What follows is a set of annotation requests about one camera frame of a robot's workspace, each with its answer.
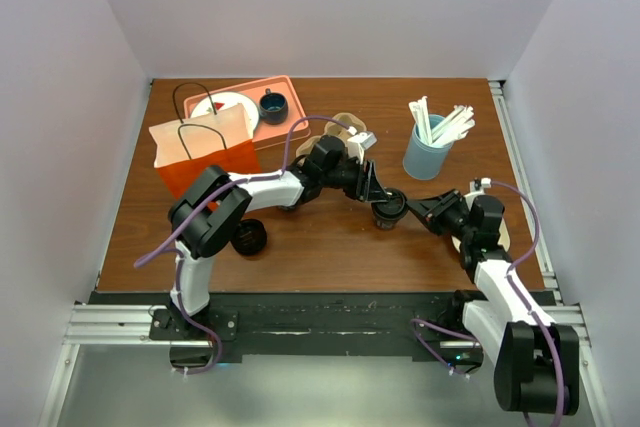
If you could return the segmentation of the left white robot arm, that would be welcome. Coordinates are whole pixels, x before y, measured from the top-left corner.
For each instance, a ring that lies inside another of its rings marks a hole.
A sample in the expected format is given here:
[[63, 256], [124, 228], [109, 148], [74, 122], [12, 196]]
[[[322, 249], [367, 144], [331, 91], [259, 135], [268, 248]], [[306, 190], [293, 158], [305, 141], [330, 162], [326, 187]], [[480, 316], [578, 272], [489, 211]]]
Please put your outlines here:
[[215, 256], [239, 231], [248, 212], [271, 207], [295, 208], [316, 199], [323, 189], [343, 191], [364, 203], [380, 203], [389, 195], [365, 151], [376, 143], [369, 131], [347, 141], [324, 135], [300, 165], [267, 174], [228, 173], [212, 166], [197, 178], [169, 211], [171, 239], [182, 255], [171, 290], [178, 307], [173, 329], [185, 339], [200, 337], [207, 327], [208, 282]]

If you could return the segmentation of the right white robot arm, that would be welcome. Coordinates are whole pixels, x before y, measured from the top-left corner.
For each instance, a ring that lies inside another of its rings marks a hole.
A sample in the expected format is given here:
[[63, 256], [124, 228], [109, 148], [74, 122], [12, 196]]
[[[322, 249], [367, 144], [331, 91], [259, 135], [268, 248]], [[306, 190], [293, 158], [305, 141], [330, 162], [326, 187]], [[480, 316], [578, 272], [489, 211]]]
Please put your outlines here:
[[549, 414], [554, 426], [579, 407], [580, 339], [554, 320], [517, 275], [501, 244], [505, 207], [478, 185], [462, 195], [410, 200], [408, 210], [435, 235], [458, 240], [460, 264], [482, 294], [445, 316], [448, 333], [478, 343], [493, 365], [497, 403], [530, 420]]

